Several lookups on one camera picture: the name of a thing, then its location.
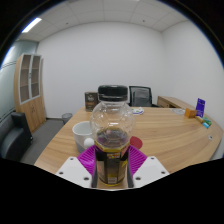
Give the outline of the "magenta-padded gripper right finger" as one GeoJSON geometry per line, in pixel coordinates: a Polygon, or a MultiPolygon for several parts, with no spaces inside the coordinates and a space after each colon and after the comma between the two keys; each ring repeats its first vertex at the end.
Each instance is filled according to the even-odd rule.
{"type": "Polygon", "coordinates": [[[155,157],[147,157],[134,146],[129,147],[127,182],[129,188],[140,188],[157,181],[169,172],[155,157]]]}

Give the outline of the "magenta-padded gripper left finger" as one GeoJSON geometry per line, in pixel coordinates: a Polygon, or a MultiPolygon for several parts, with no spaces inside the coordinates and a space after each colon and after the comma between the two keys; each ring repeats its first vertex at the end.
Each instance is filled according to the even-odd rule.
{"type": "Polygon", "coordinates": [[[56,175],[84,188],[96,188],[98,175],[95,147],[87,148],[78,157],[69,157],[56,175]]]}

